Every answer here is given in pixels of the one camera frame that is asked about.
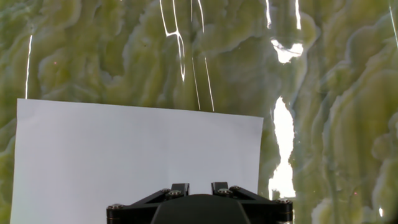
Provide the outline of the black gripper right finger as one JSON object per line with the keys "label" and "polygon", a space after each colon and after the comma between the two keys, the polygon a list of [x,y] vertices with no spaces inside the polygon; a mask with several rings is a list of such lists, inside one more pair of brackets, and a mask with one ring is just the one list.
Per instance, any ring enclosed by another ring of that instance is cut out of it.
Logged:
{"label": "black gripper right finger", "polygon": [[293,224],[293,202],[289,199],[269,200],[237,185],[213,182],[212,194],[233,199],[243,209],[250,223]]}

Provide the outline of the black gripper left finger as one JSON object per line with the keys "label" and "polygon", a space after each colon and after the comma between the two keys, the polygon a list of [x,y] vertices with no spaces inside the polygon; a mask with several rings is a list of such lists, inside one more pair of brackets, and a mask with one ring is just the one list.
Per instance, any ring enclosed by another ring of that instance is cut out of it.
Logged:
{"label": "black gripper left finger", "polygon": [[130,205],[115,203],[106,209],[107,224],[150,224],[157,209],[172,199],[189,196],[188,183],[172,184]]}

